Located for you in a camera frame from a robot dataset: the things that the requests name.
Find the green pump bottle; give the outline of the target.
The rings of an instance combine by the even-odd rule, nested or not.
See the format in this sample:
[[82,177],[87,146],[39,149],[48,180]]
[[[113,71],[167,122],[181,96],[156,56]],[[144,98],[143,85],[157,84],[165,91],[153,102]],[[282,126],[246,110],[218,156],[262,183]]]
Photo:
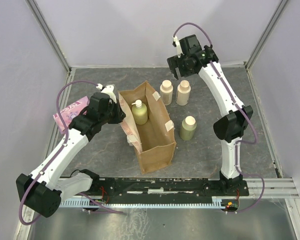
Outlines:
[[144,125],[148,121],[147,106],[140,99],[132,103],[131,111],[137,125]]

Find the green bottle cream cap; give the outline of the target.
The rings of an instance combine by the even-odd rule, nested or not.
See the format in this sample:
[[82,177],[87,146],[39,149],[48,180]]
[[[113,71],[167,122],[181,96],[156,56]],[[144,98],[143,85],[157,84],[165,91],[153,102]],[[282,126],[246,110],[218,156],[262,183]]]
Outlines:
[[181,123],[179,136],[184,141],[189,141],[193,138],[197,128],[196,119],[193,116],[187,116]]

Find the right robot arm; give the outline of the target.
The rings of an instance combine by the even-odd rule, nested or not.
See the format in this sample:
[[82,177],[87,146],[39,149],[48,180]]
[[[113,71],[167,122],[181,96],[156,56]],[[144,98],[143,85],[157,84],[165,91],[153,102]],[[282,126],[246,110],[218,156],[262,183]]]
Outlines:
[[176,55],[167,63],[176,79],[199,75],[208,86],[220,111],[221,118],[213,124],[213,130],[221,141],[222,166],[219,191],[226,196],[237,190],[243,179],[240,167],[240,144],[244,131],[251,123],[253,109],[245,105],[235,94],[226,79],[220,61],[212,45],[201,46],[196,35],[173,38]]

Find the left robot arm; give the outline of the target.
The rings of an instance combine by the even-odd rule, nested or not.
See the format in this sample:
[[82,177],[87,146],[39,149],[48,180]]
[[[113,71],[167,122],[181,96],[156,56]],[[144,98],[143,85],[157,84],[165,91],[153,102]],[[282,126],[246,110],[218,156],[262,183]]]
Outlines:
[[88,170],[80,170],[73,177],[60,180],[60,177],[73,158],[105,124],[119,124],[125,113],[113,92],[94,93],[89,104],[72,119],[62,141],[29,175],[20,174],[16,187],[20,208],[27,206],[48,218],[53,215],[60,203],[81,192],[96,195],[100,191],[99,175]]

